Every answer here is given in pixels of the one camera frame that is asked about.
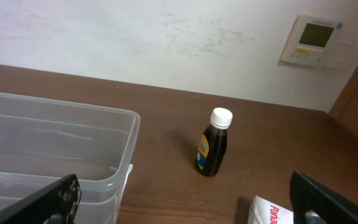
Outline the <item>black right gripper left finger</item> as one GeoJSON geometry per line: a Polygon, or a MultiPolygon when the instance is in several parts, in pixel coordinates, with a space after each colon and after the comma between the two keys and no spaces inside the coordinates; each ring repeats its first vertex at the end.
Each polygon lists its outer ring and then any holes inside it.
{"type": "Polygon", "coordinates": [[[81,194],[77,176],[68,174],[0,210],[0,224],[74,224],[81,194]]]}

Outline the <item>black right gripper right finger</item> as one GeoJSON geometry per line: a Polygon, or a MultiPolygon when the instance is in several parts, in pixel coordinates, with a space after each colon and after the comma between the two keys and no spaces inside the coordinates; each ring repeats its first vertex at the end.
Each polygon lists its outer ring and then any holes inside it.
{"type": "Polygon", "coordinates": [[[292,173],[290,201],[295,224],[358,224],[358,205],[304,173],[292,173]]]}

